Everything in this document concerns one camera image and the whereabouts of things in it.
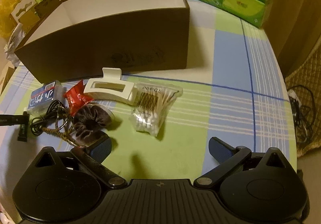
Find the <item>brown velvet scrunchie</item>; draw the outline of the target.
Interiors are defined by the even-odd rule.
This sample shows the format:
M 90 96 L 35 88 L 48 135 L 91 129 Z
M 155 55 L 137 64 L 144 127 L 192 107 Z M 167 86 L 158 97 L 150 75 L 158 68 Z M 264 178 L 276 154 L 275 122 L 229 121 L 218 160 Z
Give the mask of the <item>brown velvet scrunchie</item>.
M 86 104 L 75 113 L 73 128 L 75 139 L 79 145 L 90 146 L 101 139 L 114 121 L 114 114 L 105 106 L 99 104 Z

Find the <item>leopard print hair clip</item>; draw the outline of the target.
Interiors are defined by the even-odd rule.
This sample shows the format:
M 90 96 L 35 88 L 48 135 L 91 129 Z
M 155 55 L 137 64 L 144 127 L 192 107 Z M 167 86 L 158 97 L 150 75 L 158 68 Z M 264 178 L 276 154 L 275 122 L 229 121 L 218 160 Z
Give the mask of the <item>leopard print hair clip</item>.
M 82 146 L 79 141 L 77 141 L 72 135 L 74 134 L 74 127 L 72 124 L 73 117 L 70 115 L 66 108 L 59 106 L 57 111 L 53 113 L 54 115 L 54 128 L 48 128 L 42 126 L 41 130 L 44 133 L 48 133 L 59 137 L 66 141 L 68 144 L 77 147 Z

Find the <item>blue floss pick box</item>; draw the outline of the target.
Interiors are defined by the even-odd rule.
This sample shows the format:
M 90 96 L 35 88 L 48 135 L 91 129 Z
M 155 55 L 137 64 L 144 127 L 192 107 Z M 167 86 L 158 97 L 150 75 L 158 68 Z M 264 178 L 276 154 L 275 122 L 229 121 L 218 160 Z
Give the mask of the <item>blue floss pick box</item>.
M 35 117 L 45 114 L 53 101 L 63 102 L 63 93 L 64 87 L 58 80 L 43 85 L 31 93 L 27 112 Z

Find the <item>red snack packet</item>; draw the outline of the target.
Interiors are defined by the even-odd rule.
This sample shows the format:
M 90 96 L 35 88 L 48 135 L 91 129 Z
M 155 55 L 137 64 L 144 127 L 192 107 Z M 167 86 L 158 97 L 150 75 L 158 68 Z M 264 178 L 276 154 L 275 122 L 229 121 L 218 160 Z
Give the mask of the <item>red snack packet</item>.
M 64 94 L 69 104 L 69 112 L 72 117 L 74 117 L 84 105 L 93 101 L 92 97 L 84 94 L 84 88 L 83 80 L 80 80 Z

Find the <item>white hair claw clip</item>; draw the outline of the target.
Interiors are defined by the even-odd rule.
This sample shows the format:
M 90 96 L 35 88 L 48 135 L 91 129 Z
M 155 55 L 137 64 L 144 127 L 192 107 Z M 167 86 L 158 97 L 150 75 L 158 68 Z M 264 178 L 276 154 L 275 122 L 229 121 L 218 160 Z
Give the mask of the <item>white hair claw clip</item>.
M 110 100 L 133 105 L 137 95 L 135 83 L 121 79 L 120 68 L 102 68 L 103 78 L 88 80 L 84 94 L 95 100 Z

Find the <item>cotton swab bag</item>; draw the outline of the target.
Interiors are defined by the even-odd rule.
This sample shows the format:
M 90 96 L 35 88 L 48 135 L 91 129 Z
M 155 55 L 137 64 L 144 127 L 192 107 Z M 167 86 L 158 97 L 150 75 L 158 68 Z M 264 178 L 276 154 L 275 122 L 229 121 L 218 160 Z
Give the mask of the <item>cotton swab bag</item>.
M 156 137 L 169 109 L 183 89 L 173 84 L 142 81 L 135 84 L 137 96 L 129 117 L 137 132 Z

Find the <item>open small cardboard box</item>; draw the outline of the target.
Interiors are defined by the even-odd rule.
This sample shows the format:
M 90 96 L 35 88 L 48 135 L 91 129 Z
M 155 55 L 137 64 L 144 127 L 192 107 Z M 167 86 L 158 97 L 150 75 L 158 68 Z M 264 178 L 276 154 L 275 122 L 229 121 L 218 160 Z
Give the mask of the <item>open small cardboard box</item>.
M 0 91 L 1 94 L 3 93 L 5 87 L 7 86 L 9 80 L 11 79 L 13 73 L 15 72 L 16 68 L 12 65 L 11 62 L 8 62 L 1 73 L 1 81 L 0 81 Z

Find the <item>checkered tablecloth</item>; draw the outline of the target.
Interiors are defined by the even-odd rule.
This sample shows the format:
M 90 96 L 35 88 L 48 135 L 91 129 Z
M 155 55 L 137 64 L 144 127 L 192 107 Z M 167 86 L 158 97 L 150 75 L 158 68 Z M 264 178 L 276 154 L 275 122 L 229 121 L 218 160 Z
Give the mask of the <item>checkered tablecloth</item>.
M 207 147 L 211 137 L 254 152 L 278 147 L 296 166 L 291 106 L 264 31 L 203 2 L 188 3 L 188 67 L 125 76 L 173 84 L 182 96 L 156 137 L 135 130 L 130 106 L 101 100 L 116 118 L 105 166 L 126 179 L 195 179 L 217 164 Z

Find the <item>white crumpled plastic bag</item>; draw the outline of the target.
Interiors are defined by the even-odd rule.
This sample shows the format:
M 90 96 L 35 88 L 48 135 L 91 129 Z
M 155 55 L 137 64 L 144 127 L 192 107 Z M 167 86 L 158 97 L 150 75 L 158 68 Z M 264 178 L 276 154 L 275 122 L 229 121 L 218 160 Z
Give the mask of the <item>white crumpled plastic bag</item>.
M 23 30 L 23 25 L 19 22 L 16 28 L 13 30 L 7 45 L 4 47 L 5 57 L 8 61 L 12 63 L 14 67 L 18 67 L 20 60 L 15 54 L 15 50 L 18 45 L 25 37 L 25 31 Z

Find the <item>brown cardboard boxes stack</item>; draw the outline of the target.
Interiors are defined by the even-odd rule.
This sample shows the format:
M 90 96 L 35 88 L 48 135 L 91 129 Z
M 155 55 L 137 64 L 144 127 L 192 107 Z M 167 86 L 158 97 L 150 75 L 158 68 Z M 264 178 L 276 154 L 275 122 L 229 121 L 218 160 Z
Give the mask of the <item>brown cardboard boxes stack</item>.
M 11 16 L 17 24 L 22 24 L 22 29 L 27 33 L 58 5 L 59 0 L 22 0 L 11 12 Z

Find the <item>yellow plastic bag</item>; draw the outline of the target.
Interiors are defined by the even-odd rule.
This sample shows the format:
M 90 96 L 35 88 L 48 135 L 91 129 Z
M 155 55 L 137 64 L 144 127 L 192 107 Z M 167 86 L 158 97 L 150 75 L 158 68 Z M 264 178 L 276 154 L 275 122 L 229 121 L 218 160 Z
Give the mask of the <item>yellow plastic bag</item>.
M 1 0 L 0 5 L 0 34 L 4 39 L 8 39 L 14 28 L 17 25 L 17 22 L 12 17 L 12 11 L 15 9 L 20 0 Z

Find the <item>brown cardboard storage box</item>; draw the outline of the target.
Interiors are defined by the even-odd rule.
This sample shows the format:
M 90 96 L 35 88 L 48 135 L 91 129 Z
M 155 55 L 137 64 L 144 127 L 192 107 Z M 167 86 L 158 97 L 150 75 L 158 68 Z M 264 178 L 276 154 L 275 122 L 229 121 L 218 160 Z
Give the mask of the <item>brown cardboard storage box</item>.
M 189 20 L 186 0 L 62 0 L 15 53 L 41 83 L 184 69 Z

